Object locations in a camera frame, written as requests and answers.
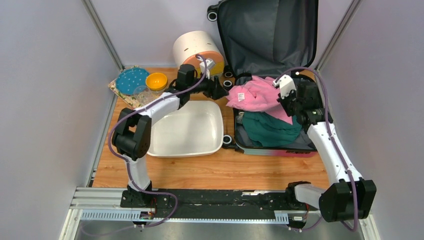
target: suitcase wheel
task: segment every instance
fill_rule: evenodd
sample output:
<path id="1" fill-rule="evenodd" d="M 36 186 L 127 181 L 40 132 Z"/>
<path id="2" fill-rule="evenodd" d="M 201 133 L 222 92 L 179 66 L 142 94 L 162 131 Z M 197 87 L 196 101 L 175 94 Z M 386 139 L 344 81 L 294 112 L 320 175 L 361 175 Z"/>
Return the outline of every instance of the suitcase wheel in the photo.
<path id="1" fill-rule="evenodd" d="M 211 5 L 207 8 L 207 19 L 211 22 L 215 22 L 218 18 L 217 5 Z"/>
<path id="2" fill-rule="evenodd" d="M 233 138 L 230 135 L 225 134 L 222 137 L 222 147 L 224 149 L 232 149 L 233 148 Z"/>
<path id="3" fill-rule="evenodd" d="M 224 74 L 224 77 L 226 77 L 226 78 L 232 78 L 233 77 L 233 72 L 230 70 L 230 66 L 226 65 L 224 67 L 223 74 Z"/>
<path id="4" fill-rule="evenodd" d="M 222 85 L 224 86 L 224 89 L 229 91 L 233 87 L 233 82 L 230 80 L 225 80 Z"/>

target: gray floor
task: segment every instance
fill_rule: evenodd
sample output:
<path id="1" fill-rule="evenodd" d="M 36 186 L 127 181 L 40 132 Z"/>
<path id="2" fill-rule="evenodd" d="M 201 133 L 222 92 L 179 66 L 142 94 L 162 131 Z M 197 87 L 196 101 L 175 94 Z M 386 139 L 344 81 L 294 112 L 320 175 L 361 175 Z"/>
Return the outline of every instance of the gray floor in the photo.
<path id="1" fill-rule="evenodd" d="M 318 219 L 316 215 L 308 217 L 312 225 Z M 131 226 L 127 221 L 82 221 L 76 240 L 363 240 L 362 232 L 352 233 L 341 223 L 321 223 L 313 230 L 296 233 L 274 224 L 239 224 L 239 223 L 181 223 L 166 222 L 152 228 L 131 228 L 112 235 L 93 237 L 80 231 L 81 226 L 90 234 L 104 234 Z"/>

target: suitcase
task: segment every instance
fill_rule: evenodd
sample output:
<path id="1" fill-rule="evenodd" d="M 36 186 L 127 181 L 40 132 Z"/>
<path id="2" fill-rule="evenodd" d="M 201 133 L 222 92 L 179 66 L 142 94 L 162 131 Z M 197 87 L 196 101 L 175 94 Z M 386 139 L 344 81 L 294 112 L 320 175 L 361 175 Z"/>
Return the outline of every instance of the suitcase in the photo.
<path id="1" fill-rule="evenodd" d="M 217 22 L 228 63 L 223 75 L 234 76 L 235 85 L 243 85 L 252 75 L 276 78 L 289 68 L 308 67 L 314 61 L 318 0 L 222 0 L 208 7 L 207 19 Z M 299 72 L 292 72 L 291 77 L 295 84 L 312 81 Z M 233 108 L 233 113 L 234 141 L 225 135 L 223 148 L 263 156 L 311 157 L 317 153 L 303 129 L 291 144 L 255 146 L 243 125 L 236 123 L 239 110 Z"/>

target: teal clothing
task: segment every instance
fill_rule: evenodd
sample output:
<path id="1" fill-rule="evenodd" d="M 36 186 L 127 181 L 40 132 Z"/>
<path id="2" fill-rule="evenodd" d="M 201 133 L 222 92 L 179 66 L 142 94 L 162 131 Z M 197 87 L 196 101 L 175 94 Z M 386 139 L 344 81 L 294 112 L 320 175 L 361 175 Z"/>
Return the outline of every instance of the teal clothing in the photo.
<path id="1" fill-rule="evenodd" d="M 292 117 L 293 125 L 265 112 L 245 111 L 241 120 L 249 138 L 259 147 L 280 147 L 291 144 L 301 133 L 302 126 Z"/>

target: white basin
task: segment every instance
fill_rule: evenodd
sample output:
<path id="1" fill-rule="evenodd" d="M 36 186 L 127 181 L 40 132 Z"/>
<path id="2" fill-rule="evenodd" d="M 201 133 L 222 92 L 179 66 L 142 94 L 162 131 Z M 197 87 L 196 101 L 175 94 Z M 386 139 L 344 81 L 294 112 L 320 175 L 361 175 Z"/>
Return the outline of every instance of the white basin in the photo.
<path id="1" fill-rule="evenodd" d="M 215 102 L 189 101 L 152 127 L 147 153 L 173 158 L 209 155 L 221 148 L 223 134 L 223 116 Z"/>

